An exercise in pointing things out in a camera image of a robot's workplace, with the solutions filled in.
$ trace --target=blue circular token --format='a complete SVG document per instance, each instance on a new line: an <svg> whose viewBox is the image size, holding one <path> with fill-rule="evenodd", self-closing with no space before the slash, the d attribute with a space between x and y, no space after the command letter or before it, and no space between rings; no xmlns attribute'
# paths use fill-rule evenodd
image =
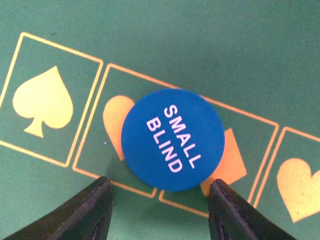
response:
<svg viewBox="0 0 320 240"><path fill-rule="evenodd" d="M140 180L176 192L199 185L214 172L224 153L225 132L218 113L201 96L166 88L131 108L121 146Z"/></svg>

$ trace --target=yellow heart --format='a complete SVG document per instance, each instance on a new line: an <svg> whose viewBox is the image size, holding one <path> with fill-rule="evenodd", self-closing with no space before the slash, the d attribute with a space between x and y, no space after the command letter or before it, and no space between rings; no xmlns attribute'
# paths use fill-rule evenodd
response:
<svg viewBox="0 0 320 240"><path fill-rule="evenodd" d="M281 165L277 183L294 223L320 212L320 170L311 175L308 163L290 158Z"/></svg>

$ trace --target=blue disc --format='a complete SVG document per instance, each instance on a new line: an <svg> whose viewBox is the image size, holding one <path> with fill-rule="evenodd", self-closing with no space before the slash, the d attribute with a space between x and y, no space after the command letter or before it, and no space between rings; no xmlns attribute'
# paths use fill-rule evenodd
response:
<svg viewBox="0 0 320 240"><path fill-rule="evenodd" d="M166 88L131 108L121 146L128 167L141 181L183 191L202 183L217 168L225 132L218 113L201 96Z"/></svg>

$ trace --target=yellow rectangle outline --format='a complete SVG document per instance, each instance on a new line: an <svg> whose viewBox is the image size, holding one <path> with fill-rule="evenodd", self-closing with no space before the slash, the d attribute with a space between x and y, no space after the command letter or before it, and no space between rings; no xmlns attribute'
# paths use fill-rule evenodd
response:
<svg viewBox="0 0 320 240"><path fill-rule="evenodd" d="M270 161L269 161L269 164L265 170L265 174L263 176L263 179L262 179L262 183L260 185L260 188L258 190L258 193L256 195L256 198L255 198L255 201L254 201L254 204L253 206L256 208L258 206L258 203L259 203L259 200L260 200L260 197L261 197L261 194L265 188L265 185L266 185L266 182L268 180L268 176L269 176L269 173L270 173L270 170L272 168L272 165L274 164L274 161L276 159L276 156L277 156L277 153L279 151L279 148L280 148L280 145L285 137L285 134L286 132L291 132L291 133L294 133L294 134L297 134L297 135L300 135L302 137L305 137L305 138L308 138L308 139L311 139L311 140L314 140L316 142L319 142L320 143L320 138L319 137L316 137L316 136L313 136L313 135L310 135L310 134L307 134L305 132L302 132L302 131L299 131L299 130L296 130L294 128L291 128L291 127L288 127L288 126L285 126L281 133L280 133L280 136L279 136L279 139L275 145L275 148L274 148L274 151L272 153L272 156L270 158Z"/></svg>
<svg viewBox="0 0 320 240"><path fill-rule="evenodd" d="M81 142L80 142L80 145L79 145L79 149L76 153L76 156L75 156L75 160L74 160L74 163L73 163L73 166L72 166L72 169L76 172L79 172L79 173L82 173L84 175L87 175L89 177L92 177L92 178L98 178L99 176L96 175L96 174L93 174L91 172L88 172L88 171L85 171L83 169L80 169L80 168L77 168L77 164L78 164L78 160L79 160L79 157L81 155L81 151L82 151L82 148L85 144L85 141L86 141L86 137L87 137L87 134L88 134L88 131L89 131L89 128L90 128L90 125L91 125L91 122L93 120L93 117L94 117L94 114L95 114L95 110L97 108L97 105L98 105L98 101L99 101L99 98L100 98L100 95L102 93L102 90L103 90L103 87L105 85L105 82L107 80L107 76L108 76L108 73L110 71L110 69L113 68L113 69L116 69L116 70L119 70L119 71L122 71L122 72L125 72L125 73L128 73L128 74L131 74L131 75L134 75L136 77L139 77L139 78L142 78L142 79L145 79L147 81L150 81L152 83L155 83L155 84L159 84L159 85L162 85L164 87L167 87L167 88L176 88L176 89L179 89L179 87L177 86L174 86L172 84L169 84L167 82L164 82L164 81L161 81L161 80L157 80L155 78L152 78L150 76L147 76L147 75L144 75L142 73L139 73L139 72L136 72L136 71L133 71L133 70L130 70L128 68L125 68L125 67L122 67L122 66L119 66L119 65L116 65L114 63L109 63L107 66L106 66L106 69L105 69L105 72L103 74L103 78L102 78L102 82L101 82L101 85L99 87L99 90L98 90L98 93L97 93L97 96L96 96L96 99L94 101L94 104L93 104L93 107L92 107L92 110L91 110L91 113L89 115L89 119L88 119L88 123L85 127L85 130L84 130L84 133L83 133L83 137L81 139ZM266 149L266 152L263 156L263 159L262 159L262 162L261 162L261 165L259 167L259 170L257 172L257 175L255 177L255 180L254 180L254 183L252 185L252 189L251 189L251 192L250 192L250 195L248 197L248 202L250 203L252 201L252 198L253 198L253 195L254 195L254 192L255 192L255 189L257 187L257 184L258 184L258 181L259 181L259 178L261 176L261 173L262 173L262 170L266 164L266 161L267 161L267 157L269 155L269 152L271 150L271 147L274 143L274 140L276 138L276 135L277 135L277 132L278 132L278 129L279 129L279 125L278 123L274 122L274 121L271 121L271 120L268 120L266 118L263 118L263 117L260 117L260 116L257 116L255 114L252 114L252 113L249 113L249 112L246 112L246 111L243 111L243 110L240 110L236 107L233 107L233 106L230 106L230 105L227 105L225 103L222 103L222 102L219 102L217 100L213 100L213 99L210 99L208 97L205 97L205 96L202 96L204 99L206 99L208 102L212 103L212 104L215 104L215 105L218 105L220 107L223 107L223 108L226 108L226 109L229 109L231 111L234 111L234 112L237 112L239 114L242 114L242 115L245 115L245 116L248 116L248 117L251 117L251 118L254 118L256 120L259 120L261 122L264 122L266 124L269 124L269 125L272 125L274 126L274 131L273 131L273 134L271 136L271 139L270 139L270 142L267 146L267 149ZM122 185L122 183L117 183L117 182L114 182L115 185ZM129 191L132 191L132 192L135 192L137 194L141 194L143 196L146 196L146 197L149 197L149 198L153 198L155 195L156 195L156 192L157 192L157 189L154 188L153 192L152 193L146 193L146 192L143 192L143 191L140 191L136 188L132 188L132 187L129 187L129 186L126 186L126 185L123 185L121 186L122 188L125 188ZM172 205L174 207L178 207L178 208L181 208L181 209L184 209L184 210L187 210L189 212L192 212L192 213L195 213L195 214L198 214L198 215L201 215L201 216L207 216L208 214L205 213L205 212L201 212L201 211L198 211L196 209L193 209L193 208L190 208L190 207L187 207L187 206L184 206L184 205L181 205L181 204L178 204L178 203L175 203L175 202L171 202L169 200L166 200L166 199L163 199L163 195L164 195L165 191L162 190L160 192L160 195L159 195L159 200L163 203L166 203L166 204L169 204L169 205Z"/></svg>
<svg viewBox="0 0 320 240"><path fill-rule="evenodd" d="M19 36L17 45L16 45L16 47L15 47L15 50L14 50L14 53L13 53L13 57L12 57L12 60L11 60L11 63L10 63L10 67L9 67L9 70L8 70L8 74L7 74L7 76L6 76L6 79L5 79L5 82L4 82L4 86L3 86L3 89L2 89L2 92L1 92L1 95L0 95L0 108L1 108L1 105L2 105L3 100L4 100L4 98L5 98L5 94L6 94L7 89L8 89L9 81L10 81L10 79L11 79L11 75L12 75L12 73L13 73L13 70L14 70L14 67L15 67L15 64L16 64L16 60L17 60L17 57L18 57L18 53L19 53L19 51L20 51L20 47L21 47L21 44L22 44L22 42L23 42L24 37L29 38L29 39L32 39L32 40L35 40L35 41L37 41L37 42L40 42L40 43L43 43L43 44L46 44L46 45L49 45L49 46L52 46L52 47L54 47L54 48L57 48L57 49L60 49L60 50L69 52L69 53L71 53L71 54L74 54L74 55L77 55L77 56L80 56L80 57L89 59L89 60L94 61L94 62L97 62L97 63L99 64L98 70L97 70L96 75L95 75L94 80L93 80L93 84L92 84L92 87L91 87L91 90L90 90L90 93L89 93L87 102L86 102L86 104L85 104L85 106L84 106L84 110L83 110L83 113L82 113L82 116L81 116L81 119L80 119L79 126L78 126L78 128L77 128L77 130L76 130L76 133L75 133L75 136L74 136L74 138L73 138L73 142L72 142L72 145L71 145L71 148L70 148L68 157L67 157L67 159L66 159L66 162L60 162L60 161L54 160L54 159L52 159L52 158L50 158L50 157L47 157L47 156L38 154L38 153L33 152L33 151L30 151L30 150L28 150L28 149L24 149L24 148L22 148L22 147L16 146L16 145L11 144L11 143L9 143L9 142L5 142L5 141L0 140L0 145L3 145L3 146L5 146L5 147L7 147L7 148L10 148L10 149L12 149L12 150L21 152L21 153L23 153L23 154L30 155L30 156L32 156L32 157L34 157L34 158L37 158L37 159L44 160L44 161L46 161L46 162L49 162L49 163L58 165L58 166L60 166L60 167L66 168L66 167L68 167L69 164L70 164L71 157L72 157L73 152L74 152L74 150L75 150L75 147L76 147L76 144L77 144L79 135L80 135L80 131L81 131L82 126L83 126L83 124L84 124L85 117L86 117L86 115L87 115L87 112L88 112L88 108L89 108L91 99L92 99L93 94L94 94L94 91L95 91L95 89L96 89L96 86L97 86L97 83L98 83L98 80L99 80L99 76L100 76L100 74L101 74L101 71L102 71L104 62L103 62L102 59L99 59L99 58L97 58L97 57L88 55L88 54L86 54L86 53L83 53L83 52L74 50L74 49L72 49L72 48L69 48L69 47L60 45L60 44L58 44L58 43L55 43L55 42L52 42L52 41L49 41L49 40L46 40L46 39L44 39L44 38L41 38L41 37L32 35L32 34L30 34L30 33L22 32L22 33L20 34L20 36Z"/></svg>

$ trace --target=poker table mat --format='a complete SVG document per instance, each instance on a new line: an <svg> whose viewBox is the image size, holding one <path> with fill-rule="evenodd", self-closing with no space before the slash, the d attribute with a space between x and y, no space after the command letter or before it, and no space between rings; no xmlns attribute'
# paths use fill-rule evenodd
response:
<svg viewBox="0 0 320 240"><path fill-rule="evenodd" d="M312 0L0 1L0 238L104 175L109 240L210 239L215 178L318 240L319 29ZM225 128L221 164L187 191L144 184L119 146L123 106L163 88L203 96Z"/></svg>

